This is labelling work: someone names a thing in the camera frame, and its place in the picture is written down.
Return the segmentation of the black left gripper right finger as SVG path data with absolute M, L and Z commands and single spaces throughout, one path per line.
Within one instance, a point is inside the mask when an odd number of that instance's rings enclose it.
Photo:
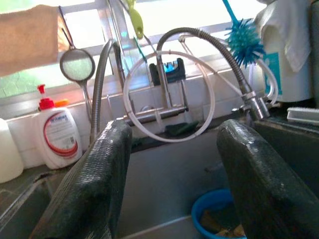
M 217 148 L 247 238 L 318 238 L 318 197 L 259 133 L 226 120 Z

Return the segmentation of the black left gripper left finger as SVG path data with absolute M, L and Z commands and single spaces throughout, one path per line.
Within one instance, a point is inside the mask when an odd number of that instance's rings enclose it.
M 109 122 L 64 176 L 29 237 L 115 238 L 131 148 L 131 127 Z

